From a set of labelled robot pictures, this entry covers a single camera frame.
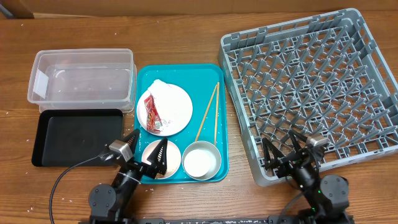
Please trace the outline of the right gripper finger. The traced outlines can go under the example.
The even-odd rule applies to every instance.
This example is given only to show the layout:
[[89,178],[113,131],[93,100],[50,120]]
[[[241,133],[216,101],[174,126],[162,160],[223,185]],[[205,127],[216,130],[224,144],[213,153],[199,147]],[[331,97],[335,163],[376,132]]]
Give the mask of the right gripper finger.
[[303,134],[291,129],[288,131],[288,135],[290,137],[290,140],[292,141],[293,148],[295,151],[301,150],[301,145],[299,144],[299,140],[306,143],[308,137],[304,136]]
[[281,164],[280,160],[283,159],[285,155],[267,138],[262,138],[262,146],[265,154],[265,164],[263,167],[266,170],[278,168]]

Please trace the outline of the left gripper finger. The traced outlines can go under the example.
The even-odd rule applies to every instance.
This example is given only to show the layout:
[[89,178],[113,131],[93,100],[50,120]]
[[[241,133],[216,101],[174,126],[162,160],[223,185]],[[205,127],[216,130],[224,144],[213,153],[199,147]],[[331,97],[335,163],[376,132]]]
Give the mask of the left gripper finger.
[[147,157],[147,161],[150,162],[148,169],[150,175],[165,175],[167,171],[167,143],[168,139],[163,138]]
[[133,132],[124,136],[122,142],[125,142],[129,147],[131,152],[135,152],[137,143],[139,142],[140,130],[135,129]]

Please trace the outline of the small pink bowl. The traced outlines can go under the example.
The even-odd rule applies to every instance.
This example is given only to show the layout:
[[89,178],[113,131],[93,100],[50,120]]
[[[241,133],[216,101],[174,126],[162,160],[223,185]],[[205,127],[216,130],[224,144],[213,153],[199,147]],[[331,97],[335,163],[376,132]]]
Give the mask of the small pink bowl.
[[[150,156],[152,151],[155,149],[155,147],[160,143],[160,139],[153,141],[150,143],[143,151],[141,161],[146,164],[150,164],[150,162],[147,160],[147,158]],[[173,176],[179,169],[181,165],[181,153],[179,148],[173,143],[173,142],[168,142],[167,143],[167,153],[166,153],[166,158],[167,158],[167,171],[165,175],[162,174],[157,174],[156,179],[159,180],[164,180],[168,179],[171,176]]]

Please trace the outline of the white paper cup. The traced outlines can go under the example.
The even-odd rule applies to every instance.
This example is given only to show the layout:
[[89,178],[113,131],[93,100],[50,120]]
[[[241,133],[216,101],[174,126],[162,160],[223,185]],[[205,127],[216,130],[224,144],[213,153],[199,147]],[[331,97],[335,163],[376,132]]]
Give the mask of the white paper cup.
[[208,151],[195,149],[185,156],[184,168],[191,177],[202,178],[213,169],[214,163]]

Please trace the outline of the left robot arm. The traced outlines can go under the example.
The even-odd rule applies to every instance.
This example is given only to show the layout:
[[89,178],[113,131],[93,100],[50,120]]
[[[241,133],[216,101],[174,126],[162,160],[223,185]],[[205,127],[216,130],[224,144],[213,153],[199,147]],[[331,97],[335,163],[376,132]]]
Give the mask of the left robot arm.
[[102,161],[111,161],[120,169],[112,184],[97,185],[90,192],[90,223],[135,223],[135,219],[128,216],[127,207],[141,179],[144,176],[154,179],[166,173],[168,139],[160,140],[149,154],[149,162],[145,163],[134,158],[139,136],[140,131],[135,129],[106,146],[99,155]]

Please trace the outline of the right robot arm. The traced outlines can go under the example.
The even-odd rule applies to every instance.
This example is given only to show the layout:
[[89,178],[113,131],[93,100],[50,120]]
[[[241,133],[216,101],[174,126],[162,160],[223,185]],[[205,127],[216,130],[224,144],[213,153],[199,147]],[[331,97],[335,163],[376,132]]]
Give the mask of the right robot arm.
[[300,193],[274,218],[274,223],[354,223],[348,216],[349,183],[339,175],[320,176],[320,162],[330,140],[322,135],[305,136],[293,129],[287,137],[292,151],[285,155],[271,140],[262,138],[266,156],[263,167]]

